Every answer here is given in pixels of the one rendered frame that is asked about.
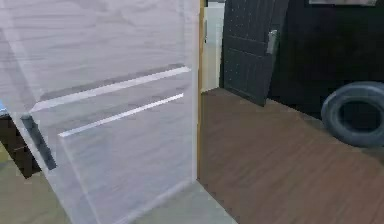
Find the black rubber tyre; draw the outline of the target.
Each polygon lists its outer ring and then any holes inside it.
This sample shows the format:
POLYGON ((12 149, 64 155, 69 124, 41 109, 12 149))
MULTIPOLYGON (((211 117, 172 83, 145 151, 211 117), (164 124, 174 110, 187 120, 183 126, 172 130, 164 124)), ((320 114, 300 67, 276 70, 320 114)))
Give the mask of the black rubber tyre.
POLYGON ((321 109, 326 129, 356 147, 384 145, 384 83, 353 82, 327 97, 321 109))

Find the dark brown cabinet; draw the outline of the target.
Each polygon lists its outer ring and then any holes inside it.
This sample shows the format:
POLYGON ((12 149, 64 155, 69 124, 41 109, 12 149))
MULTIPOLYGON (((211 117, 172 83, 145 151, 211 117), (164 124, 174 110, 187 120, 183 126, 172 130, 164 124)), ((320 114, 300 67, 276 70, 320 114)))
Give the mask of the dark brown cabinet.
POLYGON ((41 171, 36 159, 9 115, 0 116, 0 142, 25 179, 41 171))

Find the white room door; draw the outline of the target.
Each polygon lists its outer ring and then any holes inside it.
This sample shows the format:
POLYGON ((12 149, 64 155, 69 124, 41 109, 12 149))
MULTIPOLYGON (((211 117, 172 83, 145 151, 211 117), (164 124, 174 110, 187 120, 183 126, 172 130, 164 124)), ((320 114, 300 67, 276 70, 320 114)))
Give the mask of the white room door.
POLYGON ((199 6, 0 0, 0 101, 71 224, 133 224, 195 180, 199 6))

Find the dark grey room door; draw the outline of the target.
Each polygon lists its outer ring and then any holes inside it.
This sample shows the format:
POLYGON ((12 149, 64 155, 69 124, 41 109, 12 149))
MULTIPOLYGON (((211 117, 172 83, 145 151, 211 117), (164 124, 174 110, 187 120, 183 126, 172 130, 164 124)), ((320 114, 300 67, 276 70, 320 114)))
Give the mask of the dark grey room door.
POLYGON ((219 86, 264 106, 290 0, 226 0, 219 86), (277 30, 268 54, 268 33, 277 30))

